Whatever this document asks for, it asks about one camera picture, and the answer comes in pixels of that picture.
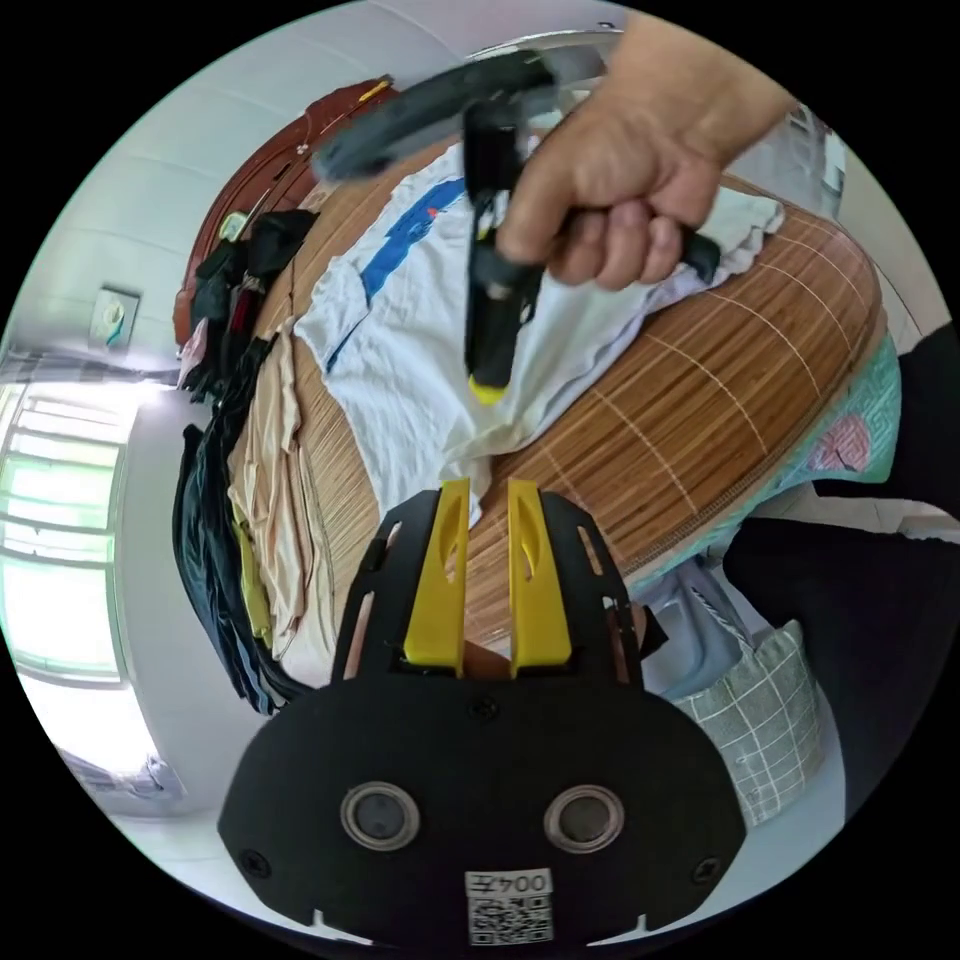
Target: wooden headboard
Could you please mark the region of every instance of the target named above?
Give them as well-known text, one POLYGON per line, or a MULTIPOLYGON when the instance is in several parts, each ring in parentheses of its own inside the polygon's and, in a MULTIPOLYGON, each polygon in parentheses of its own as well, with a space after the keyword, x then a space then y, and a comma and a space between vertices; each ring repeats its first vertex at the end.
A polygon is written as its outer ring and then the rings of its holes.
POLYGON ((297 207, 314 186, 310 170, 314 147, 348 123, 350 117, 395 97, 392 84, 390 77, 365 80, 340 87, 311 103, 227 181, 203 219, 187 261, 183 286, 174 300, 173 328, 179 346, 190 339, 194 273, 217 245, 224 218, 234 211, 250 213, 256 208, 264 213, 297 207))

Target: white cloth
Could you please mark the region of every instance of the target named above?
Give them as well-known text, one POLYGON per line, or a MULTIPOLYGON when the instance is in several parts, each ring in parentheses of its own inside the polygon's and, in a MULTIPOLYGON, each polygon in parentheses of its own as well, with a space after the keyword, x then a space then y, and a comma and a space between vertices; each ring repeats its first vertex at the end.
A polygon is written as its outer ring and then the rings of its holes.
MULTIPOLYGON (((438 213, 369 305, 360 277, 393 224, 433 186, 461 176, 460 150, 454 145, 397 186, 376 223, 331 260, 294 332, 350 423, 381 516, 421 490, 466 476, 472 525, 490 486, 490 457, 543 434, 610 368, 646 316, 705 287, 686 266, 662 283, 619 293, 564 287, 545 276, 536 315, 517 343, 510 387, 499 404, 483 406, 463 362, 472 227, 466 197, 438 213)), ((775 201, 722 189, 702 228, 723 251, 712 285, 747 270, 764 233, 782 222, 775 201)))

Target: pillow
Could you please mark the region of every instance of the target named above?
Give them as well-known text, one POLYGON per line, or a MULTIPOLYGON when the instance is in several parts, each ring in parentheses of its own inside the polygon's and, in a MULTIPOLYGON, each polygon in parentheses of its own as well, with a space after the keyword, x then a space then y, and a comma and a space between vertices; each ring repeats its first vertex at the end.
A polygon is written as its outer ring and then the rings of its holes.
POLYGON ((791 620, 716 683, 673 701, 720 751, 748 827, 785 810, 823 762, 817 689, 791 620))

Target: white wall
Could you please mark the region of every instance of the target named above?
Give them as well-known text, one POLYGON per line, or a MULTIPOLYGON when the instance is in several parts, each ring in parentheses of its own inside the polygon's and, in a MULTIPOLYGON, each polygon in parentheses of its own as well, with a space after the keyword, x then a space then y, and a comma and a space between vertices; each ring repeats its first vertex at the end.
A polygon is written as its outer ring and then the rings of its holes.
POLYGON ((184 592, 171 516, 183 429, 206 413, 165 391, 141 406, 120 491, 117 594, 120 631, 144 719, 183 781, 178 812, 219 808, 263 719, 233 690, 184 592))
POLYGON ((849 147, 837 220, 889 280, 920 336, 950 322, 950 311, 920 244, 886 190, 849 147))
POLYGON ((309 103, 382 73, 404 86, 495 43, 623 18, 599 0, 364 0, 247 44, 157 104, 90 174, 26 278, 14 339, 85 350, 96 293, 116 285, 141 295, 124 362, 173 366, 173 300, 207 210, 309 103))

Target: bamboo mat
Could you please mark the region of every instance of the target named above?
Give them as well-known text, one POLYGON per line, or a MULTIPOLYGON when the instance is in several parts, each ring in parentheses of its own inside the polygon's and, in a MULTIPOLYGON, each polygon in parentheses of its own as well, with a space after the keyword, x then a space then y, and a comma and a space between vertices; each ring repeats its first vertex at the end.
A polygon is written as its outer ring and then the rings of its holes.
MULTIPOLYGON (((347 252, 396 184, 446 149, 424 151, 373 184, 317 191, 320 216, 270 291, 256 332, 300 316, 332 256, 347 252)), ((756 189, 725 178, 745 193, 756 189)), ((471 532, 466 633, 509 627, 506 480, 556 490, 597 521, 624 576, 702 535, 775 473, 886 329, 876 273, 837 225, 784 204, 753 268, 649 318, 620 360, 540 440, 494 463, 471 532)), ((309 348, 294 338, 313 487, 334 567, 337 622, 379 514, 346 418, 309 348)))

